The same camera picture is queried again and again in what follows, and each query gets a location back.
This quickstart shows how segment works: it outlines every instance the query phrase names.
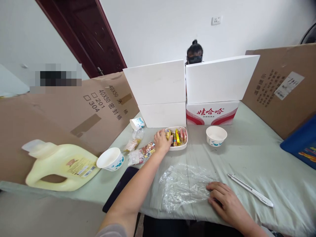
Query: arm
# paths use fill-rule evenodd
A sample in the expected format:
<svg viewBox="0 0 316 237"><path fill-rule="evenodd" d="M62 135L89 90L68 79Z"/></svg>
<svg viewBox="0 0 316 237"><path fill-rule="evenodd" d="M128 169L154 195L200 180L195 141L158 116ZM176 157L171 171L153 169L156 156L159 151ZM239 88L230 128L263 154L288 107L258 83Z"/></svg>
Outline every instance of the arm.
<svg viewBox="0 0 316 237"><path fill-rule="evenodd" d="M138 211L146 198L159 165L173 141L172 137L168 141L164 132L162 129L154 136L155 152L117 197L106 214L100 230L110 224L120 224L125 228L127 236L134 235Z"/></svg>
<svg viewBox="0 0 316 237"><path fill-rule="evenodd" d="M265 231L250 217L230 187L220 182L211 182L206 188L212 190L208 202L224 221L244 236L267 236Z"/></svg>

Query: wooden door frame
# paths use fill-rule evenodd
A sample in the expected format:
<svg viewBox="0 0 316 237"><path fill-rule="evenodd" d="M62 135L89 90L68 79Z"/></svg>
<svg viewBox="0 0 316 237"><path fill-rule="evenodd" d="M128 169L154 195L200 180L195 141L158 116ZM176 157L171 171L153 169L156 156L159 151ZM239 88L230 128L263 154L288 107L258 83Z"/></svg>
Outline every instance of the wooden door frame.
<svg viewBox="0 0 316 237"><path fill-rule="evenodd" d="M73 53L79 63L82 64L83 69L86 71L90 78L100 76L97 72L96 66L87 54L86 50L82 46L72 27L68 24L67 20L59 10L58 6L53 0L35 0L40 6L44 14L47 16L49 21L52 23L54 28L57 30L61 38L64 40L70 51ZM111 39L115 45L115 48L119 54L121 61L123 62L123 68L127 68L121 50L114 37L113 31L110 24L105 16L100 0L95 0L98 10L102 16L105 26L107 27Z"/></svg>

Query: bottle label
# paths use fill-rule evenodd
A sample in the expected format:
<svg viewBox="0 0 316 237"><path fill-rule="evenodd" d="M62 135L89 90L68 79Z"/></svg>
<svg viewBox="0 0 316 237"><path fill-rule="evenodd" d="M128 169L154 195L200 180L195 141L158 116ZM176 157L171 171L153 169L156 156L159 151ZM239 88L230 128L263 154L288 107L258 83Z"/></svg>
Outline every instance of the bottle label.
<svg viewBox="0 0 316 237"><path fill-rule="evenodd" d="M85 157L75 157L66 164L67 172L81 178L86 178L96 168L96 162Z"/></svg>

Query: white paper cup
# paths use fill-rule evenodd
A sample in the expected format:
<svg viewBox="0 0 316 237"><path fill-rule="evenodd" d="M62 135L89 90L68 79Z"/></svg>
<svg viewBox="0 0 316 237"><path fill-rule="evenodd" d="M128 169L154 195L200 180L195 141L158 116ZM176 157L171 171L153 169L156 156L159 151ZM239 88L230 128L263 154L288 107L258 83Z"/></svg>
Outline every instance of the white paper cup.
<svg viewBox="0 0 316 237"><path fill-rule="evenodd" d="M116 171L122 166L124 161L125 158L122 155L120 149L113 147L100 155L96 162L96 166L105 170Z"/></svg>
<svg viewBox="0 0 316 237"><path fill-rule="evenodd" d="M206 130L206 141L211 146L220 146L227 137L225 129L218 126L210 126Z"/></svg>
<svg viewBox="0 0 316 237"><path fill-rule="evenodd" d="M141 117L130 119L129 122L131 123L131 126L135 131L145 126L145 122Z"/></svg>

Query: white foam board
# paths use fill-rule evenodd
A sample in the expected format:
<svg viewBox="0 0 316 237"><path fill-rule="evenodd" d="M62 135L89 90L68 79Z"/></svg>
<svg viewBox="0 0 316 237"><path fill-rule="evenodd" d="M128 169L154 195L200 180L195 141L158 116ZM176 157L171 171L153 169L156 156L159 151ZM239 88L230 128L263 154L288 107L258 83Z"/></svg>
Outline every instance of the white foam board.
<svg viewBox="0 0 316 237"><path fill-rule="evenodd" d="M123 69L138 105L185 102L184 60Z"/></svg>
<svg viewBox="0 0 316 237"><path fill-rule="evenodd" d="M186 126L185 102L138 106L149 128Z"/></svg>
<svg viewBox="0 0 316 237"><path fill-rule="evenodd" d="M244 55L186 66L188 104L241 100L260 55Z"/></svg>

